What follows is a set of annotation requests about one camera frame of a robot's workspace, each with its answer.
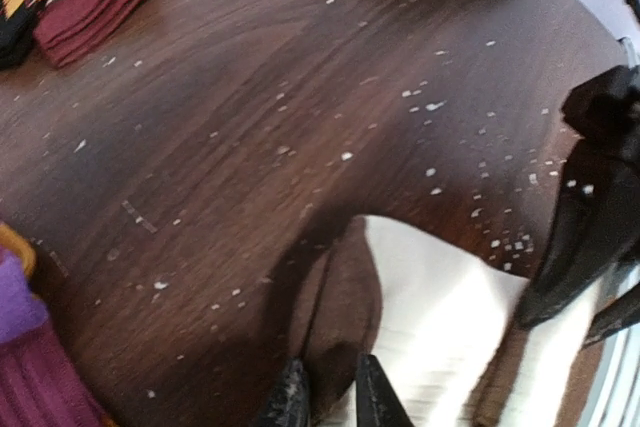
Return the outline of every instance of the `wood grain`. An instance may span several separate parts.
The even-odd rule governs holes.
[[[122,425],[246,425],[352,215],[529,272],[558,109],[622,59],[576,0],[151,0],[70,68],[0,75],[0,215],[55,253],[37,290]]]

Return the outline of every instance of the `brown fabric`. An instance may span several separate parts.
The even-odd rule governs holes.
[[[515,325],[505,335],[486,373],[486,387],[473,416],[474,427],[495,427],[509,399],[527,345],[529,332]]]
[[[309,325],[293,345],[309,373],[314,423],[344,397],[355,379],[358,354],[371,352],[380,326],[382,291],[365,227],[364,217],[351,221],[314,265],[296,305],[294,325]],[[318,289],[312,292],[314,285]]]

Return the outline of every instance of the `white cloth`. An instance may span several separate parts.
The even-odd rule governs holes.
[[[383,294],[372,353],[416,427],[470,427],[477,400],[470,394],[527,280],[406,224],[373,216],[366,222]],[[553,427],[594,291],[531,334],[521,364],[526,375],[516,381],[501,425]],[[353,386],[322,425],[356,427]]]

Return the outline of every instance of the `purple sock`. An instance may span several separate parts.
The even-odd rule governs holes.
[[[20,260],[0,247],[0,425],[114,426],[82,384]]]

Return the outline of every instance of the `dark wood surface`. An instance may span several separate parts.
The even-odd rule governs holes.
[[[351,215],[529,272],[558,108],[622,60],[576,0],[151,0],[70,68],[0,74],[0,215],[53,252],[37,290],[119,422],[245,425]]]

